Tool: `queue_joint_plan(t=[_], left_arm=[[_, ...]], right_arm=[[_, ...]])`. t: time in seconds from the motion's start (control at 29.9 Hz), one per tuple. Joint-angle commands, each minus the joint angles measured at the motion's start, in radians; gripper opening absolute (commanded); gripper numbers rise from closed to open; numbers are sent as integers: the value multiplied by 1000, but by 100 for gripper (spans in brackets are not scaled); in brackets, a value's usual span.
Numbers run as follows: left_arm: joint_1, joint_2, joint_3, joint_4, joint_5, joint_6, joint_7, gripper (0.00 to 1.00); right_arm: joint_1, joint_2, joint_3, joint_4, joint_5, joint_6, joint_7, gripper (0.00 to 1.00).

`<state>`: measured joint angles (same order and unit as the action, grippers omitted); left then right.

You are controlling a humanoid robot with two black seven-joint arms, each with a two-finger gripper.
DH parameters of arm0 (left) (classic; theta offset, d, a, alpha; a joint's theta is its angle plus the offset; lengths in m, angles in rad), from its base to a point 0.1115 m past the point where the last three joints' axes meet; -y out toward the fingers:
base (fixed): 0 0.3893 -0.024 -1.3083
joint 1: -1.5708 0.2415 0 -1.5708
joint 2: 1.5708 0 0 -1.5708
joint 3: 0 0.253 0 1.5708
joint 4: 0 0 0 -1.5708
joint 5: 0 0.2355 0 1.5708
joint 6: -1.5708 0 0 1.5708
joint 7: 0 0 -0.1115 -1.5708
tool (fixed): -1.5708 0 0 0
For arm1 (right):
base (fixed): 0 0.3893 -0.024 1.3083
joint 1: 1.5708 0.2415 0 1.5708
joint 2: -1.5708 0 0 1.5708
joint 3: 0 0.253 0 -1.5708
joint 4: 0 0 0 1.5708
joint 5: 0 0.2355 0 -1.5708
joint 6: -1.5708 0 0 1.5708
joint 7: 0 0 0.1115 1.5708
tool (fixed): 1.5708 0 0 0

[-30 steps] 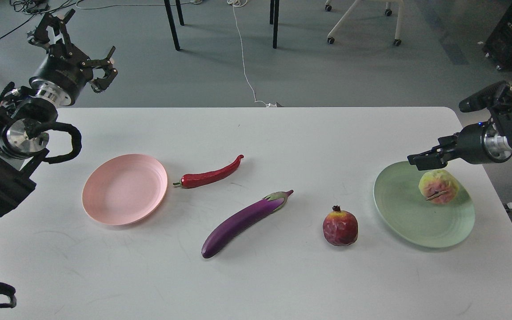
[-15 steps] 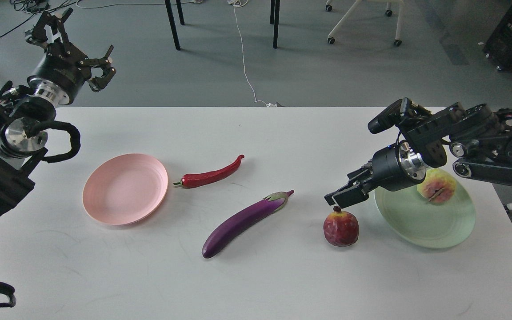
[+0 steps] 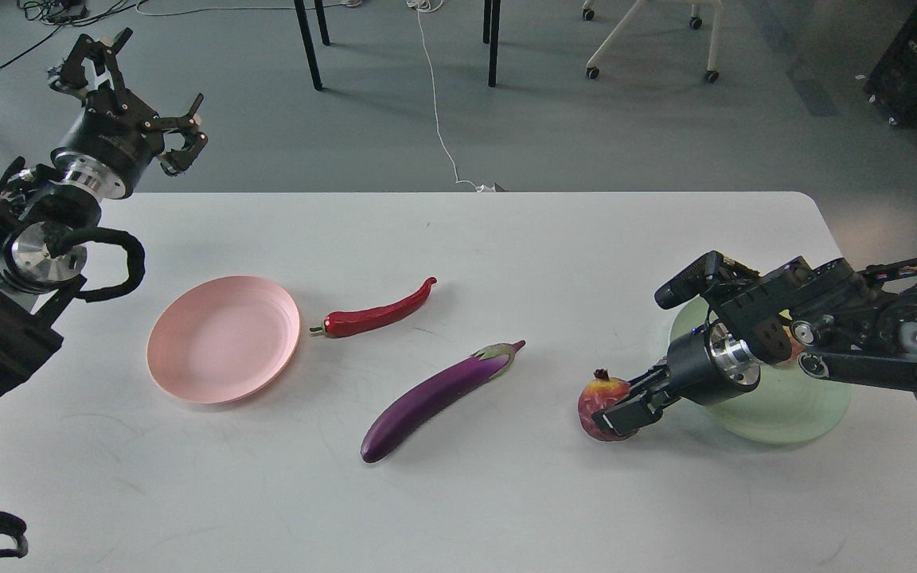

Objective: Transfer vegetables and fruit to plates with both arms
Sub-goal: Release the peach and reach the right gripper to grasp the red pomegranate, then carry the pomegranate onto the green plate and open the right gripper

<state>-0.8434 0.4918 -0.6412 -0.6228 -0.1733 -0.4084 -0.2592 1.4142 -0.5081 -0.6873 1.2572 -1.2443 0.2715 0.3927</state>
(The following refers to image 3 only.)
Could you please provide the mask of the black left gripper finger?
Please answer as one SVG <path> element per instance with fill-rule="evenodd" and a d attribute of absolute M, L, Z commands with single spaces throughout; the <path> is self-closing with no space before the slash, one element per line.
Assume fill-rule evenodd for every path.
<path fill-rule="evenodd" d="M 49 88 L 76 98 L 86 109 L 131 112 L 131 95 L 118 68 L 118 54 L 134 32 L 95 39 L 82 33 L 72 51 L 48 70 Z"/>
<path fill-rule="evenodd" d="M 197 94 L 189 110 L 181 116 L 156 115 L 139 121 L 139 133 L 148 142 L 150 156 L 158 160 L 168 177 L 178 177 L 188 171 L 208 144 L 208 135 L 201 130 L 199 117 L 204 98 L 203 94 Z"/>

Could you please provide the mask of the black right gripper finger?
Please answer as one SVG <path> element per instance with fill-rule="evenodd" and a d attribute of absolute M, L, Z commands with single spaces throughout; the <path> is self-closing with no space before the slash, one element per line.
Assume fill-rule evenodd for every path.
<path fill-rule="evenodd" d="M 644 392 L 626 396 L 592 415 L 598 431 L 605 436 L 630 438 L 643 427 L 660 421 L 665 410 L 665 392 Z"/>
<path fill-rule="evenodd" d="M 669 378 L 669 366 L 665 362 L 658 362 L 643 374 L 627 381 L 629 391 L 625 396 L 654 396 L 665 391 Z"/>

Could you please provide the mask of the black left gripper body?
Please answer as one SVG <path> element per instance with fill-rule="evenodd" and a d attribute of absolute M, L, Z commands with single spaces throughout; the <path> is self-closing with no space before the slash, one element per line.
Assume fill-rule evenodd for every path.
<path fill-rule="evenodd" d="M 114 94 L 87 94 L 83 111 L 51 152 L 58 173 L 93 173 L 99 199 L 125 199 L 135 191 L 157 150 L 142 130 L 156 120 L 157 110 L 137 95 L 118 102 Z"/>

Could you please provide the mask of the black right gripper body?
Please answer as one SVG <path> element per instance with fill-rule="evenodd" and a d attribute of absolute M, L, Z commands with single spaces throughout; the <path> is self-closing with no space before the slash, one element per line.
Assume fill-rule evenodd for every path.
<path fill-rule="evenodd" d="M 717 405 L 753 392 L 761 381 L 761 367 L 745 342 L 736 340 L 720 322 L 674 338 L 659 365 L 664 373 L 658 395 L 665 405 L 681 399 Z"/>

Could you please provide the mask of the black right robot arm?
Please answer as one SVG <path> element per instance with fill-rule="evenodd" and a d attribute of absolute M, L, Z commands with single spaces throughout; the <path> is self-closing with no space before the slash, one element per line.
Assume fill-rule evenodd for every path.
<path fill-rule="evenodd" d="M 917 257 L 863 271 L 844 258 L 814 268 L 797 257 L 761 275 L 707 251 L 654 298 L 666 310 L 702 298 L 706 319 L 624 396 L 586 414 L 604 438 L 629 438 L 677 400 L 710 406 L 748 394 L 762 366 L 790 358 L 815 380 L 917 394 Z"/>

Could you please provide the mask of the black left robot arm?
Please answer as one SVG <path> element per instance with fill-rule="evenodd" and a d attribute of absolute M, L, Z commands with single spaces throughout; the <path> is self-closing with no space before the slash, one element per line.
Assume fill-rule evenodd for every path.
<path fill-rule="evenodd" d="M 76 300 L 100 303 L 141 286 L 146 252 L 130 232 L 100 224 L 105 200 L 130 198 L 150 164 L 168 177 L 208 144 L 203 95 L 163 116 L 125 83 L 118 54 L 132 37 L 80 35 L 49 87 L 80 102 L 47 164 L 15 158 L 0 177 L 0 396 L 56 354 L 56 320 Z"/>

